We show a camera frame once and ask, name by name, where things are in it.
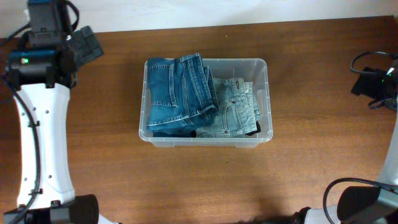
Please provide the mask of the teal blue garment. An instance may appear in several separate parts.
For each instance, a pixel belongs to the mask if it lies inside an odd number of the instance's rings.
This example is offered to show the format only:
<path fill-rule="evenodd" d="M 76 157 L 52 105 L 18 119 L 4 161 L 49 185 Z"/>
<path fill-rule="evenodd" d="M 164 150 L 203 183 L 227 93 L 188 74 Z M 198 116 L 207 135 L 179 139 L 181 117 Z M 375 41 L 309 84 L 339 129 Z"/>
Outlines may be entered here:
<path fill-rule="evenodd" d="M 189 133 L 175 133 L 175 134 L 167 134 L 163 132 L 154 132 L 154 138 L 195 138 L 197 136 L 196 131 L 191 131 Z"/>

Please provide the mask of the dark blue jeans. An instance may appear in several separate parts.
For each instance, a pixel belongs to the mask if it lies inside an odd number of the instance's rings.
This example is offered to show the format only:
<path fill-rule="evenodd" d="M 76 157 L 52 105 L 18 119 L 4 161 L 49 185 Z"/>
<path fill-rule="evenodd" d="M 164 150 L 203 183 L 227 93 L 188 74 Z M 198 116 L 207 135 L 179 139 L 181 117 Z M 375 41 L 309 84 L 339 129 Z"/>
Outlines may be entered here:
<path fill-rule="evenodd" d="M 147 84 L 150 132 L 190 133 L 211 124 L 219 115 L 213 75 L 199 53 L 149 59 Z"/>

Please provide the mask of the black garment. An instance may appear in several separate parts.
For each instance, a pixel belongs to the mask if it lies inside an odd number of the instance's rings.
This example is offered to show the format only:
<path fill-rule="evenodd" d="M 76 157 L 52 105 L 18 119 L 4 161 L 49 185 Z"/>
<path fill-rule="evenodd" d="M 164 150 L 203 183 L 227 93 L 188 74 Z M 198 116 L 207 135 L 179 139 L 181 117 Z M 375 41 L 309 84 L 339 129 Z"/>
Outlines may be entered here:
<path fill-rule="evenodd" d="M 246 135 L 247 136 L 253 136 L 253 135 L 255 135 L 257 133 L 260 133 L 260 132 L 261 132 L 261 125 L 259 124 L 258 121 L 256 121 L 256 128 L 253 129 L 253 131 L 246 133 Z"/>

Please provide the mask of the clear plastic storage bin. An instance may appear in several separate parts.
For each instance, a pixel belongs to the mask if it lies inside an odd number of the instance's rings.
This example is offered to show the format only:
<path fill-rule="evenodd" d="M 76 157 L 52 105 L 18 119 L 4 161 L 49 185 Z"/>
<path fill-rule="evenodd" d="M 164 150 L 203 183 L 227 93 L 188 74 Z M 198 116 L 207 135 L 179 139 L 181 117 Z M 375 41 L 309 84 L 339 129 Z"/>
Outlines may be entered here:
<path fill-rule="evenodd" d="M 273 137 L 271 102 L 267 64 L 261 58 L 204 58 L 204 66 L 211 68 L 215 78 L 230 79 L 243 78 L 253 84 L 253 89 L 259 104 L 262 119 L 259 120 L 261 132 L 253 136 L 242 138 L 155 138 L 147 130 L 151 95 L 147 84 L 147 65 L 144 65 L 142 86 L 142 102 L 139 121 L 139 137 L 155 147 L 175 146 L 214 146 L 214 147 L 256 147 L 268 142 Z"/>

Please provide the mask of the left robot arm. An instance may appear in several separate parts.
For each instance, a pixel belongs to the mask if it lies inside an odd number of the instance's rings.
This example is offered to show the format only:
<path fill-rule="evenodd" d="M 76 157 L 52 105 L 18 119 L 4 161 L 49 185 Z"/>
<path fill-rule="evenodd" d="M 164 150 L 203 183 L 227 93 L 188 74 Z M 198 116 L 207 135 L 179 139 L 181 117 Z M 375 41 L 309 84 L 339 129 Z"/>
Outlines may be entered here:
<path fill-rule="evenodd" d="M 90 27 L 78 27 L 70 1 L 28 1 L 28 23 L 2 80 L 16 102 L 22 180 L 4 223 L 106 223 L 97 198 L 77 196 L 68 168 L 66 120 L 78 69 L 102 56 Z"/>

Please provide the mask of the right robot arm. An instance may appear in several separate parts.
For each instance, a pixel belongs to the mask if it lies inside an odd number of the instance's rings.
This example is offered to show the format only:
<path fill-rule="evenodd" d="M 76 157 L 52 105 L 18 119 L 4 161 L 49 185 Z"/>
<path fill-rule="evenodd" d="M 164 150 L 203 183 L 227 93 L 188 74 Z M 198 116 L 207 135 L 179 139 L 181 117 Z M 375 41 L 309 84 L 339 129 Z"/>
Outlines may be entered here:
<path fill-rule="evenodd" d="M 351 92 L 372 98 L 368 107 L 373 110 L 385 106 L 397 111 L 397 54 L 387 54 L 393 60 L 388 70 L 354 68 L 357 59 L 370 54 L 365 52 L 351 61 L 350 70 L 359 74 Z M 360 183 L 360 186 L 347 187 L 338 204 L 328 206 L 330 190 L 343 182 Z M 397 126 L 376 181 L 354 177 L 336 179 L 324 191 L 322 208 L 303 208 L 286 223 L 397 223 Z"/>

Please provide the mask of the light blue jeans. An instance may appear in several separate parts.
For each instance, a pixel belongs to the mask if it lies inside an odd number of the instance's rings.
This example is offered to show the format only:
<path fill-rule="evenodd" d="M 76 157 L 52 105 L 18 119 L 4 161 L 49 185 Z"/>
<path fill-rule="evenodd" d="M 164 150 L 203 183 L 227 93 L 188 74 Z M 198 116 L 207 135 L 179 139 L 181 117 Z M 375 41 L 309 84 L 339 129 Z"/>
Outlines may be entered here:
<path fill-rule="evenodd" d="M 242 138 L 262 119 L 252 82 L 243 78 L 214 78 L 219 115 L 196 130 L 198 138 Z"/>

